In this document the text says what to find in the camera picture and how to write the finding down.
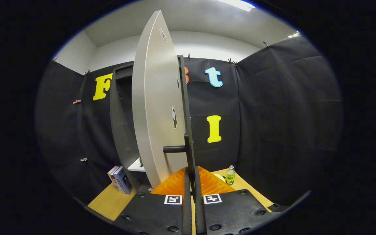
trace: wooden table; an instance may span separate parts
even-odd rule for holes
[[[219,174],[221,176],[226,176],[227,169],[213,171],[214,174]],[[252,186],[250,186],[242,177],[236,172],[234,177],[234,183],[231,185],[235,190],[247,189],[253,196],[265,207],[269,212],[272,212],[268,207],[273,205],[273,202],[269,201],[262,194],[256,191]],[[94,211],[100,213],[102,216],[110,219],[116,220],[120,215],[121,211],[124,210],[126,205],[130,202],[133,196],[136,194],[136,190],[133,189],[130,195],[125,195],[120,193],[115,187],[114,183],[111,183],[106,189],[104,189],[90,204],[88,207]],[[195,234],[195,204],[193,197],[191,196],[191,208],[192,208],[192,225],[193,234]]]

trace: clip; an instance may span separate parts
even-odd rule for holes
[[[265,45],[267,45],[267,44],[266,44],[266,42],[264,42],[264,41],[262,41],[262,42],[263,42],[263,43],[265,43]],[[268,45],[267,45],[267,47],[269,48],[269,46],[268,46]]]

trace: black curtain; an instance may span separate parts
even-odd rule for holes
[[[237,63],[241,117],[237,172],[266,198],[292,204],[324,176],[343,127],[328,62],[304,37]]]
[[[51,62],[39,86],[35,112],[42,156],[61,186],[85,204],[111,183],[106,173],[120,165],[110,125],[109,92],[94,101],[95,79],[124,64],[84,76]]]
[[[188,99],[194,155],[197,165],[208,171],[217,171],[236,165],[239,152],[240,115],[236,70],[227,61],[203,58],[184,58],[188,68]],[[205,70],[215,67],[220,71],[221,87],[214,87]],[[208,143],[210,124],[208,116],[221,116],[219,134],[221,141]]]
[[[110,168],[120,165],[109,91],[94,101],[95,79],[128,63],[85,76],[49,63],[40,85],[36,129],[43,156],[61,185],[85,204],[111,183]],[[203,58],[184,63],[197,165],[209,171],[234,165],[251,186],[284,205],[324,176],[343,126],[342,99],[330,66],[310,42],[283,40],[236,67]],[[221,87],[210,84],[205,70],[211,67],[220,71]],[[208,143],[212,115],[221,116],[222,139]]]

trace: plastic bottle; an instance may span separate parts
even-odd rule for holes
[[[234,175],[236,174],[236,171],[234,171],[234,166],[230,165],[227,175],[226,175],[226,183],[228,185],[232,185],[234,183]]]

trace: letter cutout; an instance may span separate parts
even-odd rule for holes
[[[95,87],[95,95],[92,98],[93,100],[100,100],[106,97],[104,89],[105,91],[109,90],[109,87],[111,85],[111,79],[112,73],[104,76],[99,76],[95,79],[95,81],[97,82],[97,86]]]
[[[221,75],[220,71],[216,71],[214,67],[206,69],[205,71],[209,75],[210,83],[215,87],[223,86],[223,82],[218,80],[217,75]]]
[[[221,141],[220,131],[218,129],[221,116],[213,115],[208,116],[207,121],[210,123],[210,137],[207,139],[207,142],[214,143]]]

